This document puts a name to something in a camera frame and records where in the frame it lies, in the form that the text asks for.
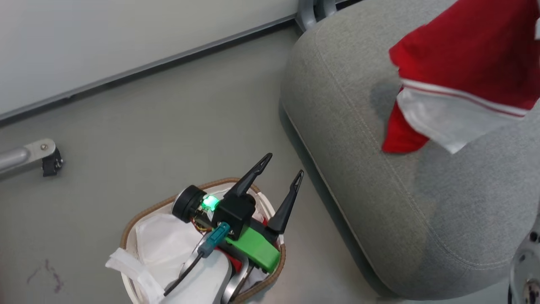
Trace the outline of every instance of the floor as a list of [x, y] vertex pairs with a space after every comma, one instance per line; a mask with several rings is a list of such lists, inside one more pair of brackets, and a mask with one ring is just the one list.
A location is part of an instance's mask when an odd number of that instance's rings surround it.
[[[293, 28], [89, 94], [0, 128], [2, 150], [54, 139], [57, 177], [38, 166], [0, 177], [1, 303], [129, 303], [105, 268], [128, 221], [190, 184], [241, 176], [267, 152], [256, 184], [275, 206], [304, 179], [285, 233], [287, 263], [262, 303], [397, 303], [378, 296], [278, 110]], [[505, 283], [452, 301], [505, 303]]]

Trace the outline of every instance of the metal chair leg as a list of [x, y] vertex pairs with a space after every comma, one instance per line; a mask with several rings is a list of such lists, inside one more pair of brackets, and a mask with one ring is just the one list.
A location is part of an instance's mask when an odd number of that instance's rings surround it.
[[299, 0], [298, 13], [296, 14], [296, 23], [300, 29], [305, 32], [314, 27], [317, 23], [315, 12], [313, 10], [314, 0]]
[[45, 138], [0, 153], [0, 173], [40, 159], [44, 177], [56, 175], [64, 163], [55, 142]]
[[330, 17], [338, 12], [335, 0], [318, 0], [315, 5], [315, 10], [321, 18]]

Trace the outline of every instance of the white fabric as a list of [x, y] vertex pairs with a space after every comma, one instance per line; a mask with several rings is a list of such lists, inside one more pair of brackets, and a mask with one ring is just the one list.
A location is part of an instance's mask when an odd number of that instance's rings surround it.
[[484, 134], [522, 120], [528, 112], [464, 91], [411, 80], [402, 82], [397, 102], [409, 125], [452, 154]]
[[209, 257], [201, 259], [160, 304], [219, 304], [231, 271], [228, 258], [214, 250]]
[[267, 276], [268, 274], [262, 272], [260, 268], [253, 268], [249, 276], [246, 278], [244, 285], [240, 289], [240, 292], [243, 293], [244, 291], [250, 289], [253, 285], [264, 281]]
[[137, 252], [141, 262], [165, 288], [178, 273], [202, 235], [193, 224], [172, 214], [158, 214], [136, 226]]
[[158, 304], [163, 300], [163, 288], [150, 274], [146, 266], [125, 250], [118, 248], [110, 255], [105, 267], [122, 272], [133, 282], [136, 282], [143, 292], [145, 303]]

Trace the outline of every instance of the wicker basket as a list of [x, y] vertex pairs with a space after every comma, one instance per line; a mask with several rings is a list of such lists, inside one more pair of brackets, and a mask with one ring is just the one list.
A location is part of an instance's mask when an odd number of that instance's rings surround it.
[[[209, 194], [215, 195], [218, 193], [226, 192], [238, 180], [239, 179], [235, 178], [223, 179], [204, 184], [202, 186], [199, 186], [199, 188]], [[260, 212], [267, 220], [274, 215], [274, 208], [272, 207], [266, 196], [259, 190], [259, 188], [257, 188], [257, 186], [252, 185], [248, 193], [255, 198], [255, 208], [257, 209], [257, 211]], [[124, 233], [122, 233], [122, 239], [120, 241], [120, 248], [128, 251], [133, 256], [138, 257], [139, 255], [137, 252], [137, 234], [135, 232], [136, 224], [156, 214], [170, 214], [172, 203], [174, 202], [175, 198], [176, 196], [171, 196], [168, 199], [159, 202], [137, 214], [124, 229]], [[234, 303], [245, 302], [249, 298], [253, 297], [255, 294], [267, 289], [268, 287], [271, 287], [271, 285], [273, 285], [273, 283], [278, 279], [278, 276], [280, 275], [281, 270], [285, 265], [285, 243], [282, 235], [280, 235], [278, 238], [278, 247], [281, 253], [281, 259], [278, 266], [276, 267], [276, 270], [271, 275], [266, 277], [264, 281], [239, 294], [233, 300]], [[133, 303], [143, 303], [142, 293], [139, 288], [137, 288], [137, 286], [131, 281], [131, 279], [122, 274], [122, 280], [124, 281], [127, 294], [129, 295], [131, 301]]]

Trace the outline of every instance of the gray upholstered ottoman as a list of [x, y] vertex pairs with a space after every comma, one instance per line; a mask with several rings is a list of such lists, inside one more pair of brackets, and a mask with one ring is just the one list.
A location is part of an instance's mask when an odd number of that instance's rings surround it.
[[296, 44], [281, 101], [379, 278], [409, 299], [508, 276], [540, 197], [540, 117], [456, 155], [381, 152], [400, 88], [388, 49], [455, 0], [364, 0]]

